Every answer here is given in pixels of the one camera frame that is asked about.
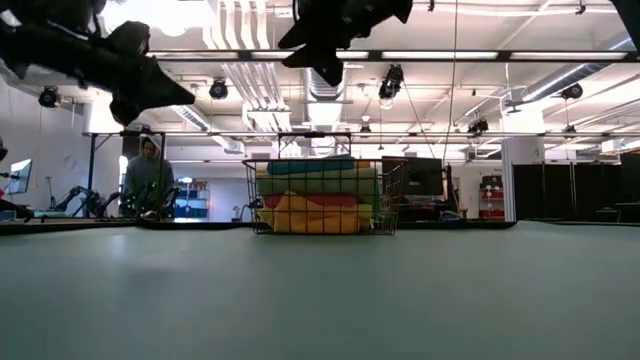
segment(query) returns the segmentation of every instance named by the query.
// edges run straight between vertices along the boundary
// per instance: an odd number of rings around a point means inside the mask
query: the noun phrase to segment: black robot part
[[[354,38],[368,37],[371,29],[395,16],[406,23],[413,0],[304,0],[300,17],[280,39],[280,49],[303,46],[282,61],[289,68],[310,67],[331,86],[342,81],[344,66],[337,49],[348,49]]]
[[[16,1],[20,4],[16,5],[16,12],[9,7],[12,13],[17,14],[22,25],[11,27],[0,22],[0,57],[19,78],[26,76],[31,64],[37,64],[76,78],[80,85],[91,84],[111,91],[111,110],[116,121],[124,126],[146,109],[194,103],[193,94],[162,72],[155,58],[145,56],[149,51],[150,37],[147,25],[126,22],[105,39],[98,36],[83,37],[52,25],[50,20],[40,21],[43,17],[40,11],[43,9],[55,13],[56,1],[51,8],[29,8],[22,1]],[[84,6],[70,19],[61,21],[68,25],[65,26],[67,28],[82,27],[71,25],[78,19],[87,19],[87,16],[79,16],[85,13],[86,1],[60,1]],[[25,4],[42,5],[40,0],[29,0]],[[58,17],[51,15],[45,18]]]

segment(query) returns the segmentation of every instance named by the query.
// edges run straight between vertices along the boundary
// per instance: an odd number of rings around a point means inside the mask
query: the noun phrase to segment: table
[[[633,227],[0,237],[0,359],[631,359]]]

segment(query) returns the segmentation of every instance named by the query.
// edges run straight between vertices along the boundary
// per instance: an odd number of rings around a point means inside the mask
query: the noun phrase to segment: person
[[[161,164],[164,173],[162,185],[158,186]],[[145,203],[145,188],[151,183],[155,184],[156,187],[146,197]],[[171,164],[165,159],[160,159],[160,146],[154,139],[145,136],[140,142],[140,155],[131,159],[127,165],[127,172],[124,178],[124,195],[137,196],[136,204],[139,208],[144,207],[146,210],[153,210],[162,206],[165,201],[164,196],[161,196],[159,191],[162,191],[162,194],[166,194],[174,184],[175,180]]]

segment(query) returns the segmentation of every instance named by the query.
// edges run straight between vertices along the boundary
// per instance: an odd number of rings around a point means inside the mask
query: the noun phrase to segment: hood
[[[161,141],[160,141],[160,139],[158,139],[157,137],[154,137],[154,136],[149,136],[149,135],[141,135],[140,136],[140,146],[138,147],[138,154],[140,156],[143,156],[142,155],[142,153],[143,153],[142,149],[143,149],[143,144],[144,144],[144,139],[145,138],[151,140],[153,145],[155,145],[156,153],[154,154],[153,158],[154,159],[159,159],[160,158],[160,144],[161,144]]]

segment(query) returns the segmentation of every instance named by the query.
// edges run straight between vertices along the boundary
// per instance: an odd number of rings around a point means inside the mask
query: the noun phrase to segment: cable
[[[404,84],[404,90],[407,92],[407,97],[409,98],[409,104],[411,105],[411,110],[413,110],[413,115],[416,117],[416,121],[418,122],[418,125],[420,125],[420,132],[424,136],[424,141],[427,143],[427,146],[429,147],[431,156],[435,159],[436,155],[433,152],[433,148],[431,148],[431,144],[429,144],[429,138],[427,137],[427,134],[424,132],[424,127],[422,127],[422,122],[420,121],[420,117],[418,116],[416,107],[413,104],[413,99],[411,99],[411,93],[409,92],[409,87],[407,86],[407,83],[404,80],[402,81],[402,83]]]
[[[456,54],[458,50],[458,1],[459,0],[456,0],[456,13],[453,20],[453,75],[451,75],[451,98],[449,99],[449,125],[447,126],[447,135],[444,138],[444,151],[442,153],[443,167],[446,165],[449,134],[451,133],[451,125],[453,124],[453,92],[456,85]]]
[[[38,125],[38,144],[36,145],[36,171],[35,171],[35,186],[36,189],[40,188],[40,182],[38,181],[38,176],[40,175],[40,143],[42,142],[42,106],[40,107],[40,123]]]

